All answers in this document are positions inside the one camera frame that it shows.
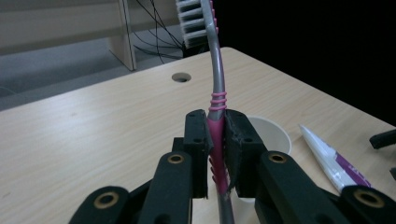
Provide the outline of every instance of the paper cup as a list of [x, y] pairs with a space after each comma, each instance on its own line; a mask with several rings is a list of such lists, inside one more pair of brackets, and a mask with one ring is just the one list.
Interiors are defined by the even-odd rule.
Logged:
[[[269, 151], [275, 150], [290, 154], [291, 141], [289, 135], [283, 128], [275, 122], [263, 117], [247, 116], [247, 118]], [[254, 208], [255, 199], [238, 198], [237, 193], [233, 191], [231, 200], [235, 223], [260, 224]]]
[[269, 151], [291, 152], [291, 141], [286, 131], [275, 122], [259, 117], [247, 116], [257, 134]]

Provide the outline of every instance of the wood grain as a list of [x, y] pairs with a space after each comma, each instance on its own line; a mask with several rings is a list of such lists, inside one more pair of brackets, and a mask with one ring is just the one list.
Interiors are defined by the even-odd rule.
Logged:
[[[337, 194], [298, 124], [396, 199], [389, 173], [396, 148], [376, 150], [369, 142], [395, 127], [235, 49], [222, 49], [222, 57], [228, 108], [282, 126], [290, 155], [319, 187]], [[172, 80], [180, 72], [191, 80]], [[139, 187], [153, 177], [173, 138], [183, 136], [186, 114], [207, 111], [211, 92], [210, 55], [203, 53], [1, 112], [0, 223], [67, 223], [96, 189]], [[193, 223], [219, 223], [209, 183], [209, 199], [193, 201]]]

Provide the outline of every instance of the white toothpaste tube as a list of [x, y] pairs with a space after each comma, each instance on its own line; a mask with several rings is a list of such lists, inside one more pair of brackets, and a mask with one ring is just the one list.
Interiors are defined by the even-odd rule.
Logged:
[[371, 187], [367, 179], [334, 148], [299, 124], [306, 143], [314, 153], [318, 163], [327, 177], [332, 181], [338, 192], [349, 185]]

